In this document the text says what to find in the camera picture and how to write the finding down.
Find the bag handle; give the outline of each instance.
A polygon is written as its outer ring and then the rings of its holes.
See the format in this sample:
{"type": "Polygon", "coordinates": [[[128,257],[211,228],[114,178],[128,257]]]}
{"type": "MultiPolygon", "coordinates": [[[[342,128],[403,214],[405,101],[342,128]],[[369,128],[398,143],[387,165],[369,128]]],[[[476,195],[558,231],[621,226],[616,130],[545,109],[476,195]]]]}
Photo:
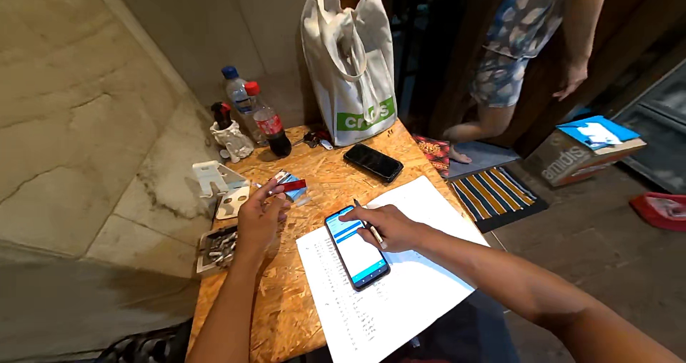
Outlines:
{"type": "Polygon", "coordinates": [[[324,45],[324,48],[328,52],[327,55],[329,56],[331,64],[335,67],[335,69],[346,81],[356,81],[359,83],[360,88],[362,89],[362,117],[367,123],[371,124],[376,122],[379,119],[379,115],[381,114],[381,106],[379,105],[379,101],[377,100],[377,95],[374,91],[371,76],[369,75],[369,72],[367,72],[367,54],[364,51],[364,44],[362,43],[362,39],[359,37],[359,34],[357,33],[355,21],[352,19],[352,14],[350,14],[349,12],[347,13],[347,16],[351,17],[350,30],[352,33],[352,43],[350,50],[350,60],[353,63],[353,67],[355,68],[357,75],[349,75],[348,73],[344,72],[338,67],[338,65],[336,65],[336,63],[333,60],[333,54],[336,53],[337,55],[338,50],[331,51],[330,46],[337,45],[338,43],[335,43],[331,40],[332,32],[330,32],[330,26],[324,19],[324,13],[327,12],[324,8],[324,0],[317,0],[317,11],[317,21],[319,25],[320,38],[322,39],[322,44],[324,45]]]}
{"type": "Polygon", "coordinates": [[[357,81],[359,78],[362,77],[362,73],[367,69],[367,55],[364,52],[364,44],[362,43],[362,39],[359,38],[359,35],[357,34],[357,30],[355,28],[355,22],[352,22],[352,47],[351,50],[352,52],[357,52],[356,55],[362,58],[362,63],[360,64],[359,62],[356,62],[359,65],[359,70],[357,70],[357,75],[349,75],[347,72],[344,72],[341,70],[336,63],[333,60],[334,54],[337,55],[338,51],[331,51],[331,46],[336,45],[334,41],[332,41],[332,32],[329,31],[330,26],[324,19],[324,13],[326,13],[326,9],[324,9],[324,0],[317,0],[317,21],[319,23],[319,36],[322,39],[322,44],[324,45],[324,48],[327,49],[329,59],[331,60],[331,63],[336,67],[338,72],[341,74],[341,76],[346,79],[347,81],[357,81]]]}

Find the canvas bag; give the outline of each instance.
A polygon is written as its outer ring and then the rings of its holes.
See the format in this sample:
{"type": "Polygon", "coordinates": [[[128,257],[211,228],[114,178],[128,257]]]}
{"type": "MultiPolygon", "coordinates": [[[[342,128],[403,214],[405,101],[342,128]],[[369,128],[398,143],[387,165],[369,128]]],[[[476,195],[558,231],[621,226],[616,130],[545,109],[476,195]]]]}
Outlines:
{"type": "Polygon", "coordinates": [[[307,0],[300,18],[304,58],[333,144],[347,146],[395,122],[393,43],[382,0],[307,0]]]}

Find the striped doormat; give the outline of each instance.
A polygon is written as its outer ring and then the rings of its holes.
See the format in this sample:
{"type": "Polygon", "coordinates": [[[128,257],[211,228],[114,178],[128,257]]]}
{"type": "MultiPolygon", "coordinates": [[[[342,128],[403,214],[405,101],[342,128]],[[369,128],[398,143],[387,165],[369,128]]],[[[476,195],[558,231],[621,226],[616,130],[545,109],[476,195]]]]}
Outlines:
{"type": "Polygon", "coordinates": [[[452,182],[462,205],[481,233],[548,209],[548,204],[503,167],[452,182]]]}

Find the patterned shorts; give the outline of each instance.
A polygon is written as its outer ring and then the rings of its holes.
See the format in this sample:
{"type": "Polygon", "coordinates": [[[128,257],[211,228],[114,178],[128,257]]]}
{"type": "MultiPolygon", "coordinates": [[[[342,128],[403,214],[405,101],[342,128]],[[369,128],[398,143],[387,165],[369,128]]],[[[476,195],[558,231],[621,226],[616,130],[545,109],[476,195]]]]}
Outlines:
{"type": "Polygon", "coordinates": [[[469,84],[469,93],[478,104],[509,107],[517,104],[527,58],[519,60],[486,50],[469,84]]]}

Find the concrete wall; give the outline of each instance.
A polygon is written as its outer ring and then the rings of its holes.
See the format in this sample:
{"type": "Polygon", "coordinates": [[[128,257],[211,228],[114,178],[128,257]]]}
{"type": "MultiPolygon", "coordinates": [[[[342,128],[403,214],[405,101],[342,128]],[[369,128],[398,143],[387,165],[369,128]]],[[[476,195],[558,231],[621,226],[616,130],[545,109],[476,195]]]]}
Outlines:
{"type": "Polygon", "coordinates": [[[0,239],[190,277],[209,118],[123,11],[0,0],[0,239]]]}
{"type": "Polygon", "coordinates": [[[209,116],[121,0],[0,0],[0,362],[193,314],[209,116]]]}
{"type": "Polygon", "coordinates": [[[257,80],[286,127],[320,120],[300,46],[305,0],[124,0],[202,104],[225,99],[219,70],[257,80]]]}

